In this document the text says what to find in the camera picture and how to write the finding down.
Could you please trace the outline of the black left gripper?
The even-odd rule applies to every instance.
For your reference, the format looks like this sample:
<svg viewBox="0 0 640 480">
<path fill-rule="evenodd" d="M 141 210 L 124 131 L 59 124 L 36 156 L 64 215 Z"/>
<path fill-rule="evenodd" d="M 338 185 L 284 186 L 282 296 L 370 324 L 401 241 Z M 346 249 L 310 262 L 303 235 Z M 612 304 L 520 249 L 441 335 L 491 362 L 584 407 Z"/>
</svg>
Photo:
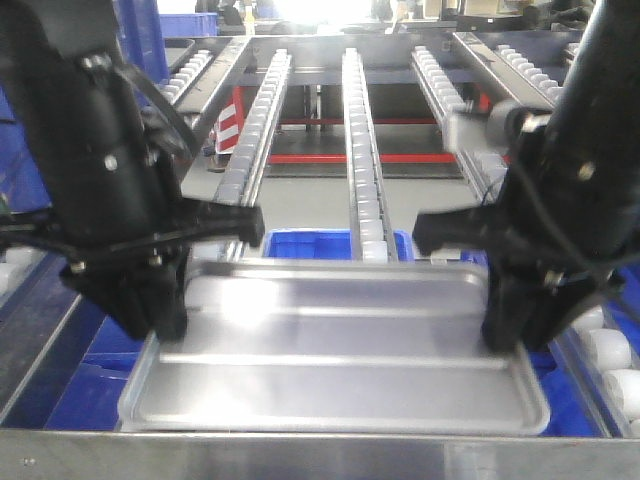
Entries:
<svg viewBox="0 0 640 480">
<path fill-rule="evenodd" d="M 70 249 L 60 278 L 98 305 L 130 338 L 142 340 L 152 327 L 160 341 L 178 341 L 188 325 L 184 274 L 191 244 L 231 238 L 257 246 L 264 232 L 258 206 L 182 199 L 157 231 Z"/>
</svg>

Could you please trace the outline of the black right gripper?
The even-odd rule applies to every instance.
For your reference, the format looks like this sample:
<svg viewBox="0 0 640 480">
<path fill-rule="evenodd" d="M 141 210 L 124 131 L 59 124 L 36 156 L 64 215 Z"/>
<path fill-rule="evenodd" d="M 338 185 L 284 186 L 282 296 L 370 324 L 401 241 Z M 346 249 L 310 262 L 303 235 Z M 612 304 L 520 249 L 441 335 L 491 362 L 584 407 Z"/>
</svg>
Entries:
<svg viewBox="0 0 640 480">
<path fill-rule="evenodd" d="M 444 246 L 486 253 L 489 292 L 481 333 L 494 353 L 513 352 L 521 333 L 527 349 L 541 349 L 579 313 L 616 299 L 624 284 L 615 271 L 599 272 L 555 243 L 526 236 L 496 205 L 420 213 L 412 236 L 424 255 Z"/>
</svg>

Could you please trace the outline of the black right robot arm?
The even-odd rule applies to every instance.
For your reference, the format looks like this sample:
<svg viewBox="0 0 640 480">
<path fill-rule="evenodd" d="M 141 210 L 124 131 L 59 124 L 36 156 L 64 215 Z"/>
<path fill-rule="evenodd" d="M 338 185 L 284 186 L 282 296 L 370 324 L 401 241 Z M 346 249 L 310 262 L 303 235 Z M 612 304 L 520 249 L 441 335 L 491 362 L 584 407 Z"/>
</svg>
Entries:
<svg viewBox="0 0 640 480">
<path fill-rule="evenodd" d="M 422 254 L 485 252 L 481 333 L 494 352 L 546 345 L 619 300 L 639 259 L 639 5 L 599 1 L 551 112 L 506 115 L 510 164 L 490 204 L 416 217 Z"/>
</svg>

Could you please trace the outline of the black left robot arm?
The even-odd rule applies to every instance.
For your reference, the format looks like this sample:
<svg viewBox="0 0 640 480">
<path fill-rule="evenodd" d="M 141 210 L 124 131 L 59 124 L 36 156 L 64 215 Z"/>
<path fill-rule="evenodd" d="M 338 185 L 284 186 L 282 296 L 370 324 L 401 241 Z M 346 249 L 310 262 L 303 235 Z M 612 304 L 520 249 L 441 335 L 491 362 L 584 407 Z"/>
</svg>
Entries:
<svg viewBox="0 0 640 480">
<path fill-rule="evenodd" d="M 193 242 L 258 245 L 262 211 L 185 198 L 174 157 L 203 143 L 117 38 L 109 1 L 5 1 L 1 86 L 50 205 L 1 218 L 3 246 L 65 257 L 63 283 L 132 338 L 185 335 Z"/>
</svg>

